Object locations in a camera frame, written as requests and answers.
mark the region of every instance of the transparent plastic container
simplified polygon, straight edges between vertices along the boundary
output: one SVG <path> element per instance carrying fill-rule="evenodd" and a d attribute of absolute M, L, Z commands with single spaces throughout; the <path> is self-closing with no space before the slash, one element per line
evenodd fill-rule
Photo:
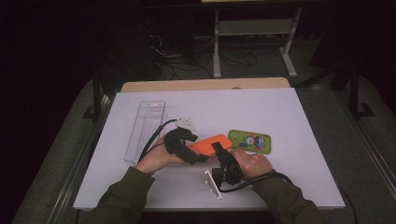
<path fill-rule="evenodd" d="M 167 120 L 165 113 L 165 101 L 143 101 L 139 105 L 134 128 L 125 152 L 125 161 L 132 166 L 137 165 L 143 148 L 157 131 L 157 129 Z M 151 143 L 152 147 L 161 136 L 166 133 L 165 128 L 160 132 L 156 139 Z"/>

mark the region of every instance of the orange phone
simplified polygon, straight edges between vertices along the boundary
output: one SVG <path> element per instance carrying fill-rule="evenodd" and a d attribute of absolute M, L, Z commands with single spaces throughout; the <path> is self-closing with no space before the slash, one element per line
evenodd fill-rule
<path fill-rule="evenodd" d="M 212 147 L 213 143 L 220 142 L 224 149 L 230 149 L 233 146 L 233 142 L 228 139 L 224 134 L 218 134 L 204 140 L 192 143 L 188 145 L 192 151 L 204 154 L 206 156 L 214 156 L 216 154 L 215 149 Z"/>

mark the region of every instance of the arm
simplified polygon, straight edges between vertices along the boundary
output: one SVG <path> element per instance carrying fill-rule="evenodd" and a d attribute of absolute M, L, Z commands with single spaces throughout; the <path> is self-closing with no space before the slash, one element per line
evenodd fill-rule
<path fill-rule="evenodd" d="M 248 155 L 244 150 L 232 151 L 246 179 L 273 172 L 271 162 L 262 154 Z M 265 201 L 268 210 L 284 224 L 328 223 L 315 204 L 304 198 L 302 191 L 281 178 L 270 177 L 253 185 L 253 190 Z"/>
<path fill-rule="evenodd" d="M 169 154 L 163 140 L 160 140 L 135 168 L 128 169 L 121 181 L 108 188 L 83 223 L 136 223 L 146 206 L 149 188 L 154 182 L 151 175 L 171 163 L 184 161 Z"/>

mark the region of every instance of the green sleeve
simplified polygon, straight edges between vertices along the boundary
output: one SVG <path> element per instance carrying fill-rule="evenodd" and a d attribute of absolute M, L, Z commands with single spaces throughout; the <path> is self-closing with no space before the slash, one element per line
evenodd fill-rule
<path fill-rule="evenodd" d="M 130 167 L 121 181 L 108 188 L 83 223 L 136 223 L 153 182 L 150 175 Z"/>
<path fill-rule="evenodd" d="M 270 177 L 253 185 L 253 190 L 266 202 L 268 210 L 283 224 L 328 223 L 317 206 L 306 200 L 302 191 L 281 178 Z"/>

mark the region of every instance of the white tabletop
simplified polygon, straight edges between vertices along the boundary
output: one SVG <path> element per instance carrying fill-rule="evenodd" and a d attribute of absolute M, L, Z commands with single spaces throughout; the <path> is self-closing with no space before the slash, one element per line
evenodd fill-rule
<path fill-rule="evenodd" d="M 312 133 L 295 89 L 161 91 L 119 93 L 81 184 L 74 207 L 94 208 L 129 164 L 125 150 L 140 102 L 165 101 L 168 119 L 191 118 L 198 141 L 231 129 L 272 137 L 267 156 L 274 168 L 303 190 L 320 209 L 344 207 L 332 174 Z M 166 126 L 170 131 L 173 124 Z M 157 172 L 148 192 L 147 210 L 258 210 L 262 199 L 250 188 L 223 193 L 219 200 L 205 183 L 205 171 L 219 167 L 216 158 L 193 166 L 172 165 Z"/>

